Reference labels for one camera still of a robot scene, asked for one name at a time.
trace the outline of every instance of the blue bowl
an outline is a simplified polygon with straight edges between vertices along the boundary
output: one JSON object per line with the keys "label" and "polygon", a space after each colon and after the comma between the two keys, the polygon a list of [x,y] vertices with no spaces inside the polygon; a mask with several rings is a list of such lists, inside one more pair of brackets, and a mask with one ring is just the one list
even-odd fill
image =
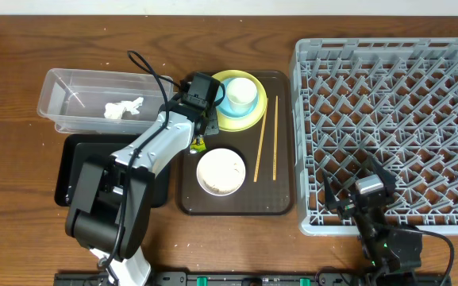
{"label": "blue bowl", "polygon": [[[221,82],[225,85],[225,90],[227,90],[227,86],[233,79],[235,78],[228,78]],[[216,94],[215,101],[221,99],[222,96],[223,96],[223,90],[220,87],[218,88],[218,93]],[[227,98],[227,94],[225,94],[225,98],[220,103],[220,105],[216,107],[216,109],[228,118],[243,118],[244,116],[251,114],[253,110],[255,110],[255,107],[257,106],[258,102],[259,102],[259,96],[256,96],[255,100],[253,100],[252,107],[250,107],[250,109],[244,112],[243,114],[238,114],[236,111],[232,110],[232,108],[230,107],[229,99]]]}

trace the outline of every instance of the clear plastic bin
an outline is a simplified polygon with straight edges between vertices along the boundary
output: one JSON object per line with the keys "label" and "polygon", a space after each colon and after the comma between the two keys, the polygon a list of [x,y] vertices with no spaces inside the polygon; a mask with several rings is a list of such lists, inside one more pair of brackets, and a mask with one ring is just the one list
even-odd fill
{"label": "clear plastic bin", "polygon": [[[161,82],[170,99],[172,84]],[[144,98],[139,114],[104,118],[107,103],[139,97]],[[143,133],[162,104],[164,98],[152,75],[53,68],[45,76],[37,113],[53,120],[62,133]]]}

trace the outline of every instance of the dish rack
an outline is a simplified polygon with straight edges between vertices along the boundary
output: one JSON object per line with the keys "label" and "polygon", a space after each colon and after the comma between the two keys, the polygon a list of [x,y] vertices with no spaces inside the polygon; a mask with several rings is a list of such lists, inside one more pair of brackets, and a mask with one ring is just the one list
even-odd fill
{"label": "dish rack", "polygon": [[303,39],[290,65],[299,228],[355,235],[324,208],[366,176],[396,175],[390,223],[458,234],[458,38]]}

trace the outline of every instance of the white crumpled tissue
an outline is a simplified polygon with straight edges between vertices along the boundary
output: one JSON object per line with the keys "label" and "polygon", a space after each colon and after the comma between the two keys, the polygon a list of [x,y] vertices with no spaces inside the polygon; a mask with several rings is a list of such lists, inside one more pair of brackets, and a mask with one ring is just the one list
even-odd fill
{"label": "white crumpled tissue", "polygon": [[132,102],[123,100],[118,103],[107,103],[103,116],[108,119],[121,119],[126,111],[129,111],[132,115],[139,114],[137,108],[142,106],[143,101],[144,98],[140,97]]}

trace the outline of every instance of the brown tray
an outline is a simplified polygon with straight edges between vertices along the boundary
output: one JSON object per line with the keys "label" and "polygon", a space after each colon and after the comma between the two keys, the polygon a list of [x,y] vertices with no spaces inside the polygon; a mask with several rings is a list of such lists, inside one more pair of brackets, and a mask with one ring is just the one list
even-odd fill
{"label": "brown tray", "polygon": [[[196,170],[206,153],[182,155],[177,202],[188,215],[283,215],[294,205],[294,169],[291,93],[289,79],[279,71],[248,71],[267,93],[267,117],[260,155],[259,176],[253,182],[262,120],[240,132],[220,131],[205,137],[208,150],[232,149],[246,164],[246,177],[239,190],[227,196],[210,195],[198,184]],[[276,181],[273,181],[273,142],[275,136],[275,100],[278,95],[278,145]]]}

